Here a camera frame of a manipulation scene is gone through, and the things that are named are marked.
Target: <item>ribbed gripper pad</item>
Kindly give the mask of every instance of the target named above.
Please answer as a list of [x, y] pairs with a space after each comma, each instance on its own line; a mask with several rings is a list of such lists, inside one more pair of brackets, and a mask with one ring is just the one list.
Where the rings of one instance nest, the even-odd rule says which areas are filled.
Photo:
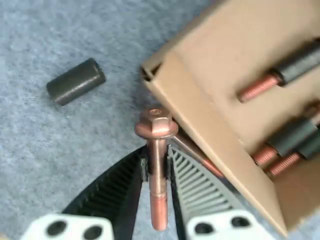
[[171, 159], [170, 176], [176, 222], [181, 220], [185, 226], [192, 217], [243, 209], [236, 196], [193, 158], [171, 146], [168, 157]]
[[62, 213], [109, 219], [116, 240], [131, 239], [142, 186], [140, 163], [144, 154], [145, 147], [139, 148], [110, 167]]

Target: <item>cardboard box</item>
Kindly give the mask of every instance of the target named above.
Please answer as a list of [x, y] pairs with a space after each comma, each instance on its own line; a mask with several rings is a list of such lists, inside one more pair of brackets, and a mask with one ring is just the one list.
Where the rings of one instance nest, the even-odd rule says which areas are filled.
[[207, 9], [142, 66], [156, 98], [285, 236], [320, 205], [320, 159], [272, 182], [250, 154], [320, 98], [320, 68], [246, 104], [236, 92], [319, 35], [318, 0], [226, 1]]

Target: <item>bolt head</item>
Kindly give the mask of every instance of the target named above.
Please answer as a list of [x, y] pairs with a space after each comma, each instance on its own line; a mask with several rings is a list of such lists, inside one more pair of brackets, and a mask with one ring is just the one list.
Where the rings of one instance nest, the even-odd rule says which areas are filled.
[[145, 109], [140, 115], [140, 122], [135, 126], [136, 134], [145, 139], [166, 138], [176, 134], [177, 131], [178, 125], [164, 107]]

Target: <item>black cylinder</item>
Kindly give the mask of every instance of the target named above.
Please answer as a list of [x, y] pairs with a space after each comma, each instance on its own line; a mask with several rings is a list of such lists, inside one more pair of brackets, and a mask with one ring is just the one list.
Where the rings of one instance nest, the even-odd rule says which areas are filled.
[[317, 126], [308, 118], [299, 117], [273, 134], [266, 143], [272, 146], [278, 152], [278, 155], [283, 157], [317, 130]]
[[271, 69], [271, 74], [275, 73], [280, 77], [282, 81], [278, 85], [284, 86], [319, 64], [320, 40], [315, 39], [276, 64]]
[[320, 152], [320, 130], [308, 137], [296, 148], [297, 153], [304, 159], [311, 159]]
[[106, 81], [101, 68], [93, 58], [48, 82], [46, 89], [59, 105], [66, 105]]

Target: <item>screw hole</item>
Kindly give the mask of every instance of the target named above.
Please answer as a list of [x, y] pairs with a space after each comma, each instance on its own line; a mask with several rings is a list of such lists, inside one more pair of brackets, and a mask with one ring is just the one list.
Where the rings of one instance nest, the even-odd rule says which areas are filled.
[[46, 230], [49, 236], [57, 236], [66, 229], [67, 224], [64, 221], [53, 222]]
[[152, 115], [159, 115], [159, 114], [162, 113], [162, 111], [161, 111], [161, 109], [154, 108], [154, 109], [151, 109], [151, 110], [150, 110], [150, 113], [151, 113]]
[[88, 228], [84, 232], [84, 239], [86, 240], [94, 240], [101, 236], [102, 233], [102, 227], [100, 226], [92, 226]]
[[198, 223], [195, 228], [197, 234], [209, 234], [214, 231], [214, 228], [208, 223]]
[[242, 228], [242, 227], [248, 227], [250, 225], [250, 222], [248, 221], [248, 219], [238, 216], [238, 217], [234, 217], [231, 220], [232, 226], [234, 226], [235, 228]]

